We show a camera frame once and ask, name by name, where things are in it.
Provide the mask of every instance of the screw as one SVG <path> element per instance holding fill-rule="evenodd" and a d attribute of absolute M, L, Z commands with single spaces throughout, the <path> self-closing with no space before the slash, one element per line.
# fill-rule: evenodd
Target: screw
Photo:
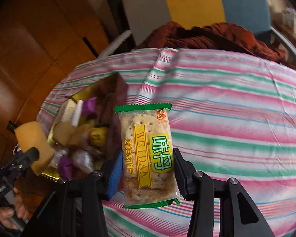
<path fill-rule="evenodd" d="M 238 183 L 238 180 L 236 178 L 233 178 L 233 177 L 230 178 L 229 181 L 230 181 L 231 184 L 237 184 Z"/>
<path fill-rule="evenodd" d="M 95 170 L 92 174 L 94 176 L 100 177 L 103 173 L 100 170 Z"/>
<path fill-rule="evenodd" d="M 65 183 L 67 181 L 67 179 L 66 178 L 59 178 L 58 179 L 58 181 L 57 181 L 57 183 Z"/>
<path fill-rule="evenodd" d="M 196 177 L 202 177 L 204 175 L 204 173 L 202 171 L 197 170 L 197 171 L 194 172 L 194 175 Z"/>

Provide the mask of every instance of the human hand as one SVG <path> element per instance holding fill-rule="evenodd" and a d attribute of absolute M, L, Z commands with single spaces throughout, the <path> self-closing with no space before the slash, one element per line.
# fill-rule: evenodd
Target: human hand
<path fill-rule="evenodd" d="M 15 192 L 15 200 L 14 200 L 14 206 L 16 210 L 16 215 L 18 218 L 27 219 L 29 216 L 29 213 L 27 209 L 25 208 L 24 201 L 22 197 L 18 194 L 18 191 L 16 188 L 14 188 Z M 18 230 L 16 225 L 14 225 L 9 218 L 14 215 L 14 211 L 12 208 L 8 207 L 0 207 L 0 222 L 2 225 L 4 225 L 6 228 Z"/>

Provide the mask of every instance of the tablecloth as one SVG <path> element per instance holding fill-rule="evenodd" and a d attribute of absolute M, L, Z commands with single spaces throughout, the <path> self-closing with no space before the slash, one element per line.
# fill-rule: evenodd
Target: tablecloth
<path fill-rule="evenodd" d="M 173 146 L 212 178 L 236 177 L 276 236 L 296 228 L 296 71 L 250 55 L 189 49 L 143 49 L 90 61 L 54 87 L 37 116 L 46 133 L 59 106 L 95 81 L 119 72 L 127 103 L 169 102 Z M 186 236 L 193 202 L 122 209 L 103 202 L 110 236 Z M 214 236 L 219 236 L 215 200 Z"/>

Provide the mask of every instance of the packaged cracker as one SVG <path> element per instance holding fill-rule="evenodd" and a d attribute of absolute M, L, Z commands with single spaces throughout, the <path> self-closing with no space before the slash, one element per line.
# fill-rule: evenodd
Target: packaged cracker
<path fill-rule="evenodd" d="M 179 204 L 174 177 L 170 103 L 115 107 L 124 153 L 123 208 L 156 208 Z"/>

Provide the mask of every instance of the purple wrapper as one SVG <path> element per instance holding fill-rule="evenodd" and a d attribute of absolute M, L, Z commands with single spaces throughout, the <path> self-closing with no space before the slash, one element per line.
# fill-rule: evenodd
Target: purple wrapper
<path fill-rule="evenodd" d="M 96 97 L 84 100 L 82 105 L 82 111 L 81 111 L 82 117 L 85 117 L 95 112 L 95 100 L 96 100 Z"/>
<path fill-rule="evenodd" d="M 72 180 L 72 159 L 67 156 L 62 156 L 59 160 L 58 164 L 58 173 L 60 177 L 67 178 L 68 180 Z"/>

